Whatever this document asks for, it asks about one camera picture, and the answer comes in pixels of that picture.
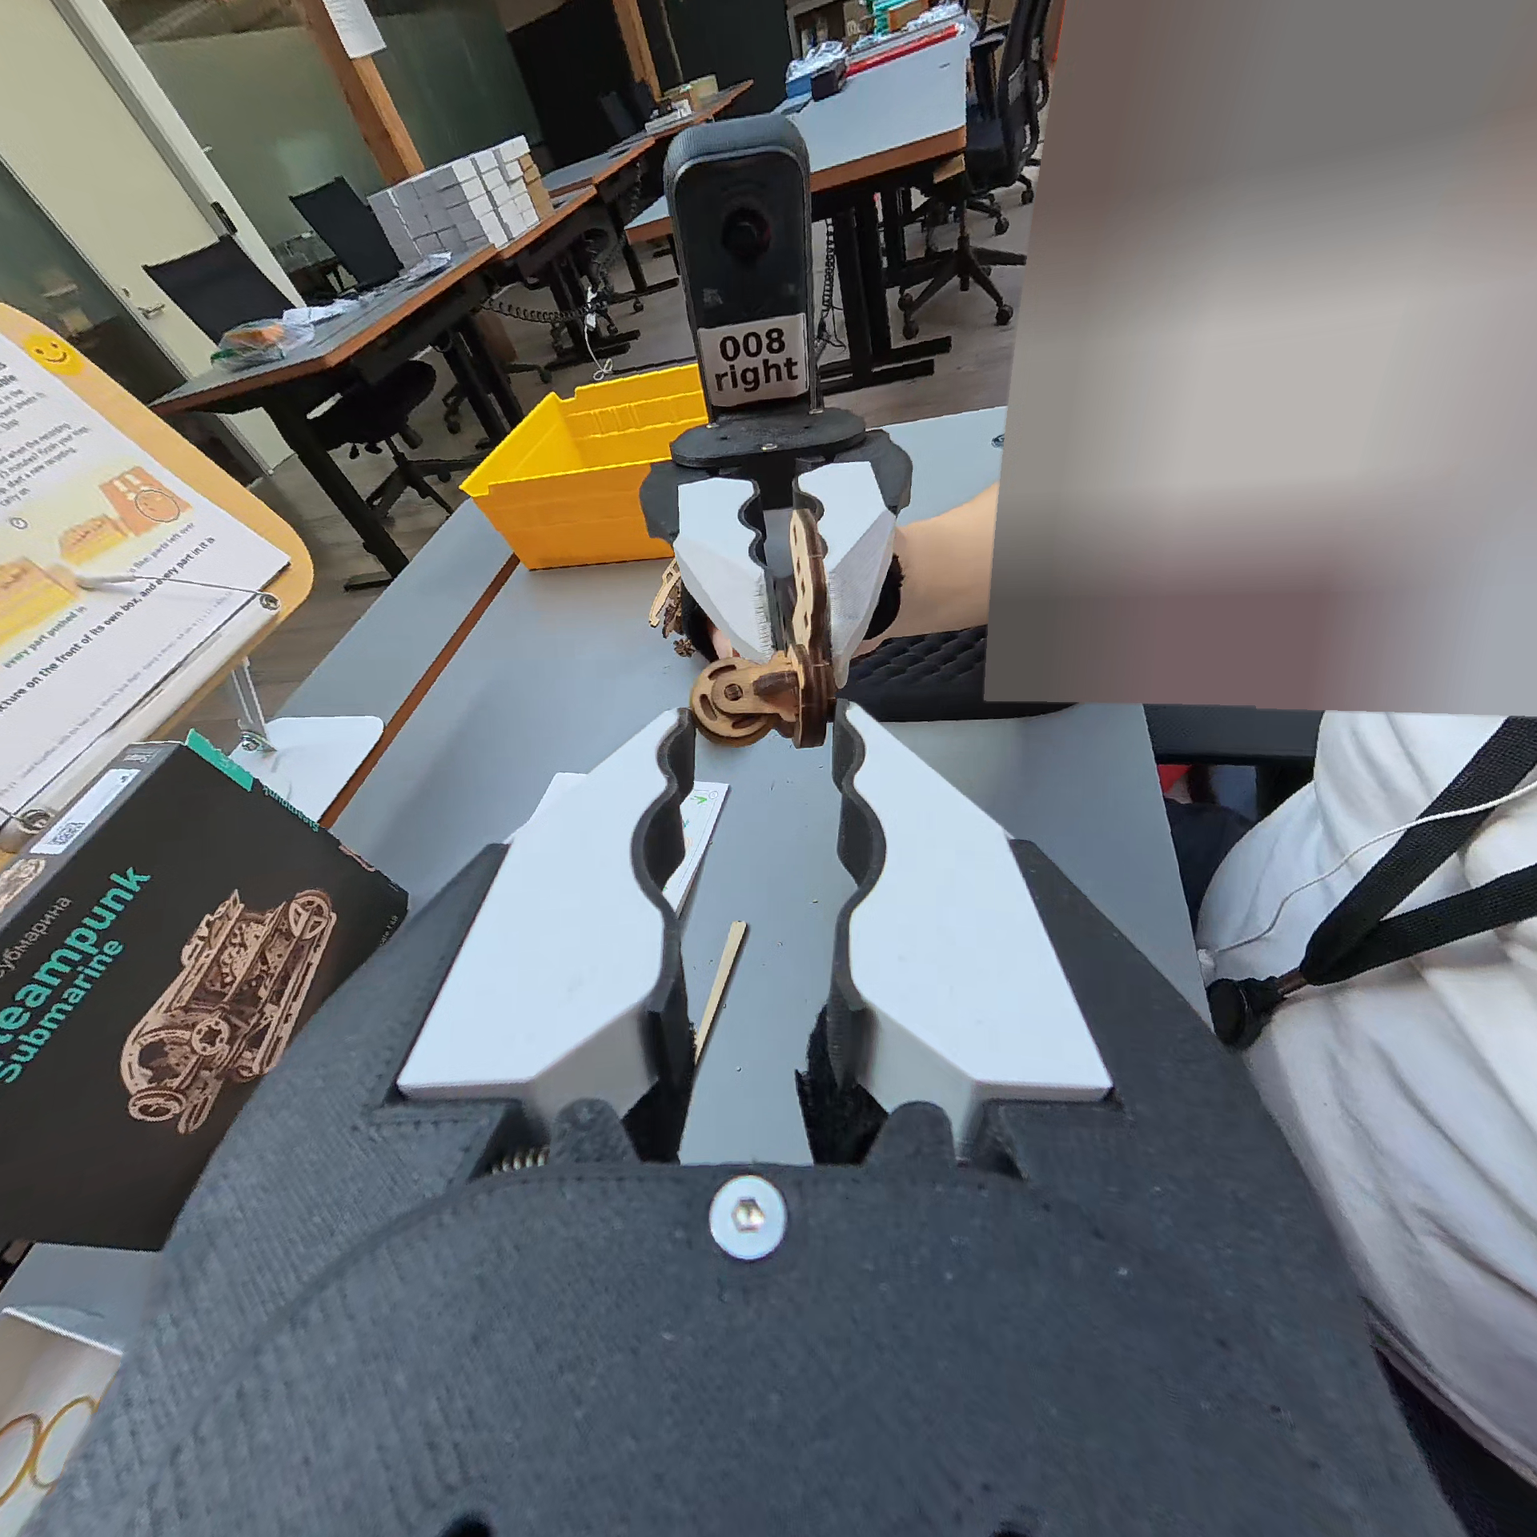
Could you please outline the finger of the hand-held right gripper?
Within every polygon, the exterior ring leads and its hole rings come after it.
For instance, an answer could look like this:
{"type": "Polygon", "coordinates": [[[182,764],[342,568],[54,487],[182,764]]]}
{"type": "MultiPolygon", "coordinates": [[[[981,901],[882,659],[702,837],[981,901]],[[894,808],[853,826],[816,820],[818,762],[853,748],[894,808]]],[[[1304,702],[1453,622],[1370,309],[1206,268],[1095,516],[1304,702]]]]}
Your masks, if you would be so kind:
{"type": "Polygon", "coordinates": [[[816,512],[830,601],[832,675],[844,681],[867,638],[892,562],[896,514],[869,460],[813,468],[797,475],[795,489],[816,512]]]}
{"type": "Polygon", "coordinates": [[[673,537],[681,584],[722,640],[747,661],[772,655],[766,572],[753,555],[758,531],[743,520],[758,489],[743,477],[702,477],[677,491],[673,537]]]}

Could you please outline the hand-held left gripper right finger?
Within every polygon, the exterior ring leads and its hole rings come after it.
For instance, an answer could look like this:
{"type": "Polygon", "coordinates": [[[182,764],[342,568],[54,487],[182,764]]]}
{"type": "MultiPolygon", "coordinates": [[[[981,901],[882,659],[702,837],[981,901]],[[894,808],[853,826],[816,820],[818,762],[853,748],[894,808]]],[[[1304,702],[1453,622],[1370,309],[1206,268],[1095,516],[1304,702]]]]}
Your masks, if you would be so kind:
{"type": "Polygon", "coordinates": [[[991,1101],[1101,1101],[1113,1079],[1008,832],[861,706],[832,731],[832,1073],[884,1110],[975,1130],[991,1101]]]}

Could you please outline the plywood model frame part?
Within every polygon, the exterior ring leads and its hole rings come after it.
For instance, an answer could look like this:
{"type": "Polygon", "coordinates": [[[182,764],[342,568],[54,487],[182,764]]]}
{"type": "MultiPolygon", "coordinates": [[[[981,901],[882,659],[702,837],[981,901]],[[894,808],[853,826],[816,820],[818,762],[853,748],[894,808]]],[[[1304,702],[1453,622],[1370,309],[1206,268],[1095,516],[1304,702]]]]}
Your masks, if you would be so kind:
{"type": "MultiPolygon", "coordinates": [[[[838,684],[832,675],[830,601],[822,564],[822,543],[816,520],[807,508],[789,510],[791,601],[787,619],[780,622],[784,642],[778,650],[795,661],[801,673],[801,729],[791,741],[797,748],[822,744],[836,710],[838,684]]],[[[766,572],[772,617],[772,586],[766,572]]],[[[681,638],[681,572],[677,559],[667,562],[662,584],[650,603],[648,624],[664,636],[681,638]]]]}

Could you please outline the wooden model wheel part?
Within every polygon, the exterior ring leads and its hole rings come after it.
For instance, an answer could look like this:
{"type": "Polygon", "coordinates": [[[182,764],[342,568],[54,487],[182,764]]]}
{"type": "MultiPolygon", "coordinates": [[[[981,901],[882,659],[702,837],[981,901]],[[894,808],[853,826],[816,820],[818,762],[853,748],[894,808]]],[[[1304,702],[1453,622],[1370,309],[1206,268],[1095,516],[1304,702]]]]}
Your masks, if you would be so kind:
{"type": "Polygon", "coordinates": [[[724,746],[747,746],[772,733],[797,741],[801,673],[784,651],[768,661],[710,661],[691,686],[689,710],[698,729],[724,746]]]}

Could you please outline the person's right forearm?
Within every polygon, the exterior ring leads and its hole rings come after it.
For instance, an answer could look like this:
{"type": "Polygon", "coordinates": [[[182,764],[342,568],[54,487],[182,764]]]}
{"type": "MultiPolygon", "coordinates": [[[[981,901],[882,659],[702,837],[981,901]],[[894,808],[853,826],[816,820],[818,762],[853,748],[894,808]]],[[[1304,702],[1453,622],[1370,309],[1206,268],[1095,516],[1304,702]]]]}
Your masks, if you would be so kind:
{"type": "Polygon", "coordinates": [[[958,506],[896,528],[902,586],[888,638],[989,622],[996,491],[993,481],[958,506]]]}

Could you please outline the black model kit box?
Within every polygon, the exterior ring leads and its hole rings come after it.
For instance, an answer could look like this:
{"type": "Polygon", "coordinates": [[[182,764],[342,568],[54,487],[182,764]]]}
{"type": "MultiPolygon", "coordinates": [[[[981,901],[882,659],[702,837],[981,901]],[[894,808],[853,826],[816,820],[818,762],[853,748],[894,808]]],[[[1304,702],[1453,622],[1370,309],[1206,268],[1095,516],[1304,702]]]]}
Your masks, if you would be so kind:
{"type": "Polygon", "coordinates": [[[2,880],[2,1240],[162,1246],[406,892],[189,733],[125,746],[2,880]]]}

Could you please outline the yellow plastic bin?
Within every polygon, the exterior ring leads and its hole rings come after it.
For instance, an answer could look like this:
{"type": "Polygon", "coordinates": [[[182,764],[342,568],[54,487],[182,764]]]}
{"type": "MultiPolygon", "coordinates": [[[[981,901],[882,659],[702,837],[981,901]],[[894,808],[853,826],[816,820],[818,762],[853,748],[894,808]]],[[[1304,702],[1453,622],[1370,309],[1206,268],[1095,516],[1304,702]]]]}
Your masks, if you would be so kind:
{"type": "Polygon", "coordinates": [[[669,543],[648,533],[638,489],[704,419],[696,361],[549,392],[462,489],[528,568],[664,559],[669,543]]]}

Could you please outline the thin wooden stick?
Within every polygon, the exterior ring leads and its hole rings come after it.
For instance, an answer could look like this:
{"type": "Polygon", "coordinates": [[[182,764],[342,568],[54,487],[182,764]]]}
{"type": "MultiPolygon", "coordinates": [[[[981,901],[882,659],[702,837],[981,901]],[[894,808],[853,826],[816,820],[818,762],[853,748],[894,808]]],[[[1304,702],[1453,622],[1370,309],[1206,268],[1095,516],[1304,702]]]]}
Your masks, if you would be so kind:
{"type": "Polygon", "coordinates": [[[698,1019],[698,1027],[695,1031],[695,1064],[702,1062],[706,1043],[710,1039],[712,1025],[720,1013],[720,1006],[725,996],[725,988],[733,977],[735,963],[749,932],[749,922],[745,919],[731,921],[725,940],[720,952],[720,961],[712,977],[712,984],[704,998],[704,1008],[698,1019]]]}

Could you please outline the white paper card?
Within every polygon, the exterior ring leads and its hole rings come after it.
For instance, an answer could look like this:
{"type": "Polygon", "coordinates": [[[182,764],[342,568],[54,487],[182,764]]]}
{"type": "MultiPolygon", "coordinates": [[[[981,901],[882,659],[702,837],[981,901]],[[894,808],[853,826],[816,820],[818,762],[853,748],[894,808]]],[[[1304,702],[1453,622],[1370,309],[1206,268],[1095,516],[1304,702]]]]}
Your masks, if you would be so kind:
{"type": "MultiPolygon", "coordinates": [[[[532,808],[528,822],[542,816],[549,806],[565,797],[574,785],[586,779],[582,772],[557,772],[549,777],[540,801],[532,808]]],[[[725,781],[696,781],[695,787],[681,801],[681,833],[683,855],[677,868],[669,874],[664,886],[665,899],[673,911],[683,911],[689,892],[696,880],[698,868],[704,861],[706,847],[720,820],[725,804],[729,783],[725,781]]]]}

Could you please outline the grey-topped desk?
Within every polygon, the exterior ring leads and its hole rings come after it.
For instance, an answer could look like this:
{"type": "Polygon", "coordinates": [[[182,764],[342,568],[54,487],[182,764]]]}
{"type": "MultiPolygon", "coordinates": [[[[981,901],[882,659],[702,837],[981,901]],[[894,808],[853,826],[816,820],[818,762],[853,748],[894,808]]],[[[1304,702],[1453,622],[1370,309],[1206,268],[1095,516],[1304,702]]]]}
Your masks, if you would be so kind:
{"type": "Polygon", "coordinates": [[[847,344],[818,365],[828,394],[931,375],[950,350],[946,332],[894,338],[888,293],[919,280],[904,226],[911,193],[964,162],[971,38],[964,18],[933,26],[907,51],[849,73],[840,92],[784,104],[809,146],[813,218],[832,226],[847,344]]]}

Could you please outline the black mesh office chair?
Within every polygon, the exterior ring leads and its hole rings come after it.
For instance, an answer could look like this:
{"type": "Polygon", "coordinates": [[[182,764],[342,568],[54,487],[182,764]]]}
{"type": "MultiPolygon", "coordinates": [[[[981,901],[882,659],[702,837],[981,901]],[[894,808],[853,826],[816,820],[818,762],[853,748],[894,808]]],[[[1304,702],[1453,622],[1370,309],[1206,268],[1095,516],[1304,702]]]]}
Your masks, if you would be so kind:
{"type": "Polygon", "coordinates": [[[977,286],[995,303],[996,324],[1006,324],[1012,317],[991,270],[995,264],[1024,264],[1027,257],[975,245],[967,212],[991,212],[996,233],[1008,226],[987,197],[1020,181],[1041,140],[1047,9],[1049,1],[1018,1],[1006,30],[985,30],[971,46],[975,104],[967,109],[967,144],[956,168],[933,171],[929,197],[917,208],[925,233],[948,214],[956,214],[958,231],[954,247],[936,249],[925,241],[923,253],[902,266],[898,311],[904,338],[915,338],[917,311],[950,282],[960,289],[977,286]]]}

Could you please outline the white metal clipboard stand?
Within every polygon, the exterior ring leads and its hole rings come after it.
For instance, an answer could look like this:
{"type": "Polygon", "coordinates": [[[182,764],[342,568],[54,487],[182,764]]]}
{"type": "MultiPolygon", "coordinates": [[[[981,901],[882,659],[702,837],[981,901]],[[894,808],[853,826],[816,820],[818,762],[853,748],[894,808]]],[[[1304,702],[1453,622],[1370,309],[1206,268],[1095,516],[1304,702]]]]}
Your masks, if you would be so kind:
{"type": "Polygon", "coordinates": [[[269,719],[242,659],[226,679],[240,725],[230,762],[259,779],[296,812],[321,822],[346,781],[385,731],[375,715],[317,715],[269,719]]]}

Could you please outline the long wood-edged desk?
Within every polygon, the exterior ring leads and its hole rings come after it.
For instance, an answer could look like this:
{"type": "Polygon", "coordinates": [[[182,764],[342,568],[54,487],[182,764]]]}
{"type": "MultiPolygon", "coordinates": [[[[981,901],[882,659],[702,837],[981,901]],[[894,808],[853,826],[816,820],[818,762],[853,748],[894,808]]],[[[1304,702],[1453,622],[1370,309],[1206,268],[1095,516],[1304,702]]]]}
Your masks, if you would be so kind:
{"type": "Polygon", "coordinates": [[[211,365],[160,394],[152,410],[166,417],[185,411],[267,411],[282,440],[379,566],[379,572],[348,578],[344,588],[356,591],[389,586],[408,557],[394,543],[381,510],[365,504],[331,452],[321,446],[309,411],[344,384],[373,384],[408,355],[435,346],[445,351],[482,431],[499,442],[520,419],[520,408],[507,373],[472,324],[472,315],[516,278],[520,266],[547,262],[574,239],[573,220],[598,197],[600,185],[602,171],[592,171],[582,181],[557,173],[553,210],[526,233],[458,255],[410,289],[377,289],[360,297],[346,315],[321,322],[317,334],[288,357],[243,369],[211,365]]]}

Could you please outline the white cardboard tray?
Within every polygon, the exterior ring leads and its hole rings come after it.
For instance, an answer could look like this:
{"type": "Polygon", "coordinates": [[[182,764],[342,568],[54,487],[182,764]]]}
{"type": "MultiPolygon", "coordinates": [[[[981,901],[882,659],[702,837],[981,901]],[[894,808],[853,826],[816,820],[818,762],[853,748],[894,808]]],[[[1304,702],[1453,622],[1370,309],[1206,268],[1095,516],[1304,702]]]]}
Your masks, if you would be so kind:
{"type": "MultiPolygon", "coordinates": [[[[56,1327],[42,1321],[40,1317],[27,1315],[17,1310],[3,1310],[2,1426],[19,1410],[50,1412],[67,1397],[75,1397],[77,1393],[92,1393],[102,1404],[102,1395],[116,1377],[122,1358],[122,1350],[89,1339],[81,1333],[56,1327]]],[[[9,1478],[11,1466],[13,1463],[3,1466],[2,1441],[2,1490],[3,1482],[9,1478]]],[[[9,1503],[2,1503],[2,1534],[21,1532],[48,1492],[25,1488],[21,1490],[19,1497],[13,1497],[9,1503]]]]}

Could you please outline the group of wooden rings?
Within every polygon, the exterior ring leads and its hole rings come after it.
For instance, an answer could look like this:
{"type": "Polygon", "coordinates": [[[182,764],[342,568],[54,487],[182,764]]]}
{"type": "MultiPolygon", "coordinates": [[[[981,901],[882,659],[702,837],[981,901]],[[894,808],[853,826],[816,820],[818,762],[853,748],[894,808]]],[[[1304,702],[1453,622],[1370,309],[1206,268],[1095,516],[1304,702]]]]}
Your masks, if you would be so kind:
{"type": "Polygon", "coordinates": [[[50,1412],[19,1410],[3,1422],[3,1466],[13,1466],[3,1482],[2,1503],[19,1497],[25,1488],[48,1492],[98,1406],[96,1395],[77,1393],[50,1412]]]}

